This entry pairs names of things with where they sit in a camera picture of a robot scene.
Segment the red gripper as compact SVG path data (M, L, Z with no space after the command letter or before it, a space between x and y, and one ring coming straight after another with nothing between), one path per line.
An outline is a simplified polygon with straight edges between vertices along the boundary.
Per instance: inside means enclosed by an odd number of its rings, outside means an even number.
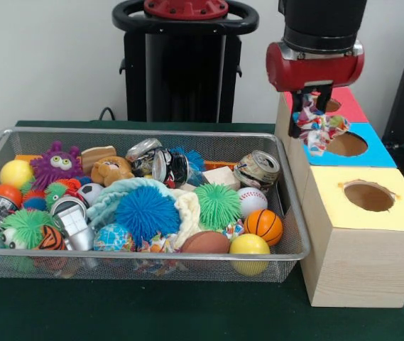
M293 50L283 41L271 43L266 51L268 81L279 92L291 92L292 108L288 135L298 139L307 125L305 113L308 87L318 92L316 108L326 113L333 87L357 81L364 67L364 47L355 42L345 53L314 54Z

